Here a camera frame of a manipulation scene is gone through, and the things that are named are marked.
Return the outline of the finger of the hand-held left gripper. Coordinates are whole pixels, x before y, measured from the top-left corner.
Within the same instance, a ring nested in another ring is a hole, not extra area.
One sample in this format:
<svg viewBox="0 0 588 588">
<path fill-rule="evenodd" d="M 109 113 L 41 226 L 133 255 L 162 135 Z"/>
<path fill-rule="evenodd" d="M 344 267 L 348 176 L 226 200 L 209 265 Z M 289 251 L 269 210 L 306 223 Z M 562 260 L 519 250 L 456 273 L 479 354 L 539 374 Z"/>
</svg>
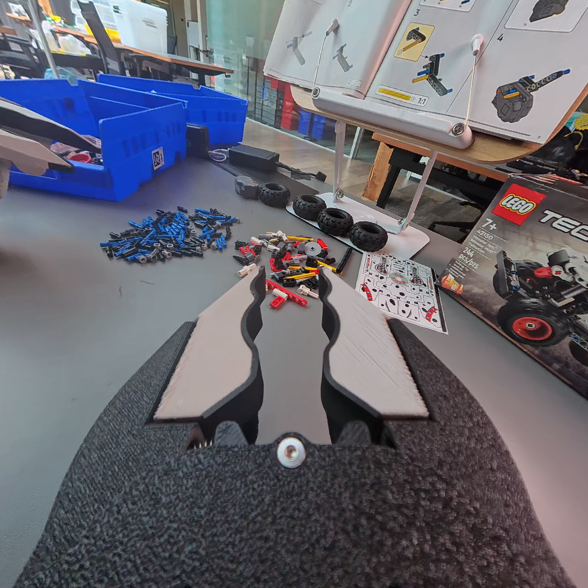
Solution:
<svg viewBox="0 0 588 588">
<path fill-rule="evenodd" d="M 101 145 L 86 136 L 4 98 L 1 98 L 1 129 L 36 141 L 51 140 L 83 151 L 101 152 Z"/>
<path fill-rule="evenodd" d="M 74 166 L 33 139 L 1 130 L 1 174 L 14 166 L 29 175 L 44 175 L 48 170 L 74 172 Z"/>
</svg>

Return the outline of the white background box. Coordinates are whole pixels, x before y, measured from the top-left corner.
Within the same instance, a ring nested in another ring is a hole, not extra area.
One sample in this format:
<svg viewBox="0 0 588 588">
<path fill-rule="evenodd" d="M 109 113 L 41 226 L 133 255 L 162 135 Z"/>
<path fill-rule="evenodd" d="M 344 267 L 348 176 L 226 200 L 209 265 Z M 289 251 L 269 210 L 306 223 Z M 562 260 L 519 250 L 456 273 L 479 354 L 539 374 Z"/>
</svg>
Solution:
<svg viewBox="0 0 588 588">
<path fill-rule="evenodd" d="M 166 46 L 168 13 L 165 9 L 140 1 L 112 1 L 112 10 L 123 45 Z"/>
</svg>

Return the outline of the pile of blue black pins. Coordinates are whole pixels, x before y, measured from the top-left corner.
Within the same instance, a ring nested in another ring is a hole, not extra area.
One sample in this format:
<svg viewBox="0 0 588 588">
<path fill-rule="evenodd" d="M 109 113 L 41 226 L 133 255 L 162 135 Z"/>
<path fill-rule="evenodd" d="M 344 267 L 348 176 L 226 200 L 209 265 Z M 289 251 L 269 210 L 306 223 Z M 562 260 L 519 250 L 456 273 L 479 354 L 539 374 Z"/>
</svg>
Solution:
<svg viewBox="0 0 588 588">
<path fill-rule="evenodd" d="M 99 247 L 110 259 L 143 265 L 223 251 L 240 219 L 216 208 L 190 211 L 178 206 L 176 210 L 157 209 L 154 217 L 128 224 L 125 231 L 110 232 Z"/>
</svg>

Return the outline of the toy set cardboard box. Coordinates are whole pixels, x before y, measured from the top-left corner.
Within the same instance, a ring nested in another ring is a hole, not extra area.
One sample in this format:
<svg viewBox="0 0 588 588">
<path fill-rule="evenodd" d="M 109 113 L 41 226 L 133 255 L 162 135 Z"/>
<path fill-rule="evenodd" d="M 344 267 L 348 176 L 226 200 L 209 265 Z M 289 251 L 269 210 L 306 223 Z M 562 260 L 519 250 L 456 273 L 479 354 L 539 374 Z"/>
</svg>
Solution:
<svg viewBox="0 0 588 588">
<path fill-rule="evenodd" d="M 587 397 L 587 185 L 511 175 L 437 284 Z"/>
</svg>

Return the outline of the pile of mixed toy parts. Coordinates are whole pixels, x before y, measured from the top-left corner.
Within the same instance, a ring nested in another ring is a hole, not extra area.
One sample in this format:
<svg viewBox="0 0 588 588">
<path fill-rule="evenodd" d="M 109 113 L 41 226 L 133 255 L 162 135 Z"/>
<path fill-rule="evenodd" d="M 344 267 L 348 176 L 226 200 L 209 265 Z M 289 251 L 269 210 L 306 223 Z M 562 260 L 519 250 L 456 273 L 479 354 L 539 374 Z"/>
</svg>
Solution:
<svg viewBox="0 0 588 588">
<path fill-rule="evenodd" d="M 323 247 L 323 252 L 318 257 L 310 257 L 304 254 L 304 245 L 307 241 L 315 241 Z M 238 239 L 234 243 L 237 256 L 246 258 L 255 263 L 257 269 L 262 266 L 262 253 L 269 254 L 269 279 L 288 290 L 298 293 L 299 285 L 303 284 L 318 294 L 319 271 L 329 270 L 336 275 L 336 267 L 341 260 L 329 255 L 329 248 L 323 239 L 306 236 L 290 236 L 283 231 L 262 233 L 249 239 Z M 268 290 L 271 301 L 274 294 Z"/>
</svg>

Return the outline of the red long holed beam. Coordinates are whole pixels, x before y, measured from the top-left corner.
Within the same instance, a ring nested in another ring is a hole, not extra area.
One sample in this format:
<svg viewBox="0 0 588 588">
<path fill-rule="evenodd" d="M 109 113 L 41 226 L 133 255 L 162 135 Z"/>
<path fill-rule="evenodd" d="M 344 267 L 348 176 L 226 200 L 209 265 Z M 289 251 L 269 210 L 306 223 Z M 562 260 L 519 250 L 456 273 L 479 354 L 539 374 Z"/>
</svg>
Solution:
<svg viewBox="0 0 588 588">
<path fill-rule="evenodd" d="M 274 296 L 281 296 L 283 298 L 288 297 L 288 300 L 290 300 L 291 302 L 294 302 L 298 306 L 301 306 L 301 307 L 307 306 L 307 300 L 304 297 L 296 294 L 292 290 L 288 290 L 288 289 L 284 288 L 283 286 L 281 286 L 281 285 L 279 285 L 269 279 L 266 279 L 266 286 L 267 286 L 268 290 L 271 290 L 273 292 Z"/>
</svg>

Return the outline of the sticker sheet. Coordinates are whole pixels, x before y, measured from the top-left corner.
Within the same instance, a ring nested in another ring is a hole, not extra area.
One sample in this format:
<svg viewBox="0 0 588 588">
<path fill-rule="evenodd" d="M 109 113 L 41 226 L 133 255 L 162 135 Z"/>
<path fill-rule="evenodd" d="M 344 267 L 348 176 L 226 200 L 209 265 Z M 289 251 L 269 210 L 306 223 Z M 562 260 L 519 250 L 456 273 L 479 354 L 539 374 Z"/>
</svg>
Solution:
<svg viewBox="0 0 588 588">
<path fill-rule="evenodd" d="M 448 334 L 436 279 L 434 269 L 411 259 L 365 252 L 356 291 L 388 318 Z"/>
</svg>

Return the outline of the blue divided storage bin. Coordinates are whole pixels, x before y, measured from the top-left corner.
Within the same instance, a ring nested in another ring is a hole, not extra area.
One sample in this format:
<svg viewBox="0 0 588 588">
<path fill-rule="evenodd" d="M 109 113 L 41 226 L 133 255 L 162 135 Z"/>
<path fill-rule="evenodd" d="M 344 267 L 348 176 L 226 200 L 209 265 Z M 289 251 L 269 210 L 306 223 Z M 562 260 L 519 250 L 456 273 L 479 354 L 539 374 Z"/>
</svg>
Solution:
<svg viewBox="0 0 588 588">
<path fill-rule="evenodd" d="M 73 162 L 73 172 L 42 176 L 11 168 L 12 185 L 120 202 L 186 157 L 184 101 L 98 82 L 1 81 L 1 96 L 101 141 L 102 165 Z"/>
</svg>

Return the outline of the wooden table with thick leg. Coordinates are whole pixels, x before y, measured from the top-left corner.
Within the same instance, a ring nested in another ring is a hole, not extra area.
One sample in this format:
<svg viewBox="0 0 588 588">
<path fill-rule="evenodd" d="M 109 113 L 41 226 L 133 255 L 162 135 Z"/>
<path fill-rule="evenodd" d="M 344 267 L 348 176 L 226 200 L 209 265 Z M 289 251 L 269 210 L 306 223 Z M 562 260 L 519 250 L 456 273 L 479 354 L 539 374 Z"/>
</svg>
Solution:
<svg viewBox="0 0 588 588">
<path fill-rule="evenodd" d="M 374 163 L 371 166 L 363 197 L 383 208 L 391 195 L 400 172 L 403 170 L 401 164 L 407 164 L 411 167 L 416 166 L 416 171 L 419 173 L 420 169 L 424 167 L 424 165 L 420 164 L 420 158 L 429 157 L 431 150 L 427 146 L 412 145 L 402 139 L 379 131 L 372 133 L 372 139 L 380 144 Z M 457 166 L 499 181 L 505 181 L 511 173 L 505 164 L 479 163 L 467 160 L 462 155 L 441 152 L 437 154 L 436 160 L 442 164 Z"/>
</svg>

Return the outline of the black toy tire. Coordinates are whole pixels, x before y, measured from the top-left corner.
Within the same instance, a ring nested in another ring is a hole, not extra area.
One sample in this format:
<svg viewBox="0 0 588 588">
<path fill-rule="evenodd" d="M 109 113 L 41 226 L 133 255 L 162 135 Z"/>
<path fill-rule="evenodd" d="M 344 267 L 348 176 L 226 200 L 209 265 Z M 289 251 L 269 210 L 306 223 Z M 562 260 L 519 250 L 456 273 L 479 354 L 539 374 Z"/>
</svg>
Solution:
<svg viewBox="0 0 588 588">
<path fill-rule="evenodd" d="M 308 221 L 317 221 L 320 212 L 326 209 L 327 205 L 317 195 L 299 195 L 294 199 L 292 208 L 298 217 Z"/>
<path fill-rule="evenodd" d="M 332 236 L 346 236 L 355 223 L 351 214 L 339 208 L 322 209 L 316 222 L 322 232 Z"/>
<path fill-rule="evenodd" d="M 359 221 L 349 230 L 349 240 L 353 246 L 365 252 L 382 250 L 388 241 L 388 232 L 379 224 Z"/>
<path fill-rule="evenodd" d="M 290 200 L 290 190 L 280 183 L 264 183 L 259 187 L 259 200 L 273 208 L 286 208 Z"/>
</svg>

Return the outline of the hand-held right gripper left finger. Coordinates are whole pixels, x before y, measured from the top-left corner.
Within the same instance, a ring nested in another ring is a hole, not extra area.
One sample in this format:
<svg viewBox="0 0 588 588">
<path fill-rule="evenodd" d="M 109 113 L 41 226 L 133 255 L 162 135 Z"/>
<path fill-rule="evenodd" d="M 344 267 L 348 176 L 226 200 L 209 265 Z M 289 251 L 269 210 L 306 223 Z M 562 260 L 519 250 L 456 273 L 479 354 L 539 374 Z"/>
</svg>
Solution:
<svg viewBox="0 0 588 588">
<path fill-rule="evenodd" d="M 255 339 L 265 296 L 265 267 L 256 266 L 189 324 L 153 406 L 155 424 L 192 423 L 208 442 L 232 421 L 255 444 L 264 390 Z"/>
</svg>

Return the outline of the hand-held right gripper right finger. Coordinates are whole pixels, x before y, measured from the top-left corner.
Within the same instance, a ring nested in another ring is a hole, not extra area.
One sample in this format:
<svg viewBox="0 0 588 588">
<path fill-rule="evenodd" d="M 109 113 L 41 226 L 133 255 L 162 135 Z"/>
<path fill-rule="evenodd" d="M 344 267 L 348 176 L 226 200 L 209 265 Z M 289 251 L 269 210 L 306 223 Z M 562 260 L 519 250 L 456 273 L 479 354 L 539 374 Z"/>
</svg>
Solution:
<svg viewBox="0 0 588 588">
<path fill-rule="evenodd" d="M 327 336 L 320 398 L 330 440 L 357 423 L 379 445 L 385 423 L 428 420 L 429 407 L 386 317 L 343 279 L 319 272 L 321 326 Z"/>
</svg>

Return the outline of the shelf of coloured storage drawers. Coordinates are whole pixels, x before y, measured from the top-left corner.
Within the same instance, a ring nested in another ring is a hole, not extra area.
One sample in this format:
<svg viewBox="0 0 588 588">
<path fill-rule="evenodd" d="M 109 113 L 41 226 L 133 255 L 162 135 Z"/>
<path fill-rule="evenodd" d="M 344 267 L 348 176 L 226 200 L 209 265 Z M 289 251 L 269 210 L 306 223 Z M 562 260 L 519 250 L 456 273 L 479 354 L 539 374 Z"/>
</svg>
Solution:
<svg viewBox="0 0 588 588">
<path fill-rule="evenodd" d="M 334 140 L 335 121 L 302 108 L 293 99 L 290 83 L 271 77 L 260 77 L 251 87 L 247 115 L 272 128 L 315 142 Z"/>
</svg>

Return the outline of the black power adapter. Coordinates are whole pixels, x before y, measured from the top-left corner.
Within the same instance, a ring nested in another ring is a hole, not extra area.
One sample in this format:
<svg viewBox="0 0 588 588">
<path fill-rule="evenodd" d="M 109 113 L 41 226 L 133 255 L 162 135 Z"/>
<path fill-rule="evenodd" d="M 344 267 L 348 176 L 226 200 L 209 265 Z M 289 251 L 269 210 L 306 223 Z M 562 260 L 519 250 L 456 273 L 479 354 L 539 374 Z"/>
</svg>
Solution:
<svg viewBox="0 0 588 588">
<path fill-rule="evenodd" d="M 266 172 L 275 172 L 280 155 L 277 152 L 239 144 L 228 150 L 230 164 L 236 168 L 251 168 Z"/>
</svg>

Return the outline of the grey desk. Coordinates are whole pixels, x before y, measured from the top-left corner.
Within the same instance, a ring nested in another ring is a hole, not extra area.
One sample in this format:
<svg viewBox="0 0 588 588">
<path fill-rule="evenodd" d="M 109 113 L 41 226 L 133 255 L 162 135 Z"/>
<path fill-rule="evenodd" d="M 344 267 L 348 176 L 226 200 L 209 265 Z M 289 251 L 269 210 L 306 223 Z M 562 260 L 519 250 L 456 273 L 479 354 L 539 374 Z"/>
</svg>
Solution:
<svg viewBox="0 0 588 588">
<path fill-rule="evenodd" d="M 1 200 L 1 587 L 43 531 L 79 446 L 122 385 L 238 282 L 229 251 L 145 266 L 110 259 L 110 232 L 156 209 L 217 208 L 233 239 L 318 234 L 236 195 L 233 176 L 184 159 L 122 202 L 10 187 Z M 500 432 L 553 550 L 587 587 L 587 401 L 442 293 L 448 334 L 409 325 Z"/>
</svg>

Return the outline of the wooden background table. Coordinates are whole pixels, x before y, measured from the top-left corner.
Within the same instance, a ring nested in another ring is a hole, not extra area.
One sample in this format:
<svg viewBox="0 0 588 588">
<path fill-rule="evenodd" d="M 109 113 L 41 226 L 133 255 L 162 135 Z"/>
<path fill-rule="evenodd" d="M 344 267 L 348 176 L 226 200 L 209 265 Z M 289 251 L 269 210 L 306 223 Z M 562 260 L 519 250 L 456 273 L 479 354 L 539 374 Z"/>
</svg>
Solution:
<svg viewBox="0 0 588 588">
<path fill-rule="evenodd" d="M 99 45 L 98 41 L 92 35 L 87 35 L 81 33 L 77 30 L 68 27 L 61 27 L 55 24 L 52 25 L 52 29 L 55 33 L 69 33 L 77 38 L 83 40 L 86 43 L 92 43 L 94 45 Z M 185 56 L 175 55 L 175 54 L 157 54 L 151 51 L 127 47 L 120 43 L 111 42 L 113 47 L 117 50 L 117 52 L 121 55 L 128 55 L 128 56 L 141 56 L 150 60 L 152 62 L 163 62 L 168 63 L 176 66 L 181 66 L 191 72 L 194 72 L 198 75 L 199 84 L 205 85 L 205 77 L 216 77 L 218 75 L 224 75 L 225 77 L 230 77 L 232 74 L 235 73 L 234 70 L 225 68 L 213 63 L 205 63 L 201 61 L 197 61 L 194 59 L 190 59 Z"/>
</svg>

